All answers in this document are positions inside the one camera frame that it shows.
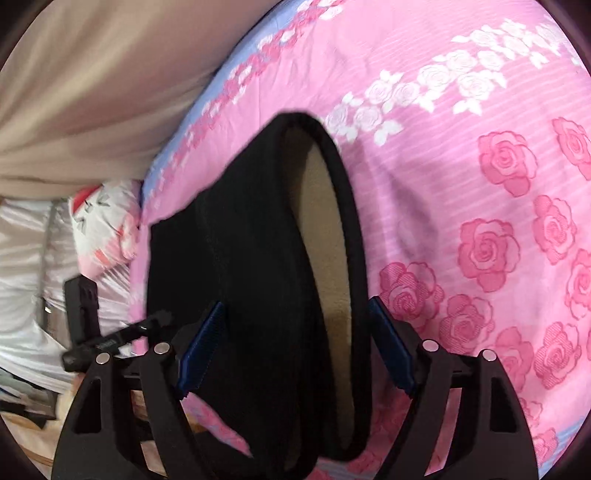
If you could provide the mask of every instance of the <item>black padded object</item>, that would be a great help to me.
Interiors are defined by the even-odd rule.
[[[356,408],[353,440],[344,450],[318,292],[282,176],[283,139],[291,128],[320,148],[345,237]],[[363,241],[348,176],[315,119],[277,116],[219,180],[152,227],[147,299],[148,314],[168,310],[181,323],[193,321],[212,300],[227,307],[229,342],[218,347],[196,393],[245,438],[268,477],[283,475],[298,417],[297,471],[313,467],[320,439],[322,453],[336,459],[363,451],[371,418]]]

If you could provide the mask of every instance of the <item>bed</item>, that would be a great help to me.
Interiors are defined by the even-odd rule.
[[[581,388],[591,362],[591,303],[581,283],[591,267],[582,222],[591,214],[591,113],[582,107],[591,80],[535,1],[468,3],[453,11],[427,0],[275,7],[219,69],[145,179],[129,314],[144,315],[150,225],[215,181],[278,112],[307,111],[323,121],[348,169],[370,295],[450,350],[497,351],[544,474],[591,407]],[[493,239],[494,258],[478,260],[479,235]],[[374,363],[367,450],[348,464],[321,460],[312,476],[373,478],[387,454],[408,404]],[[248,451],[198,398],[184,406]],[[432,470],[445,461],[455,408],[452,397]]]

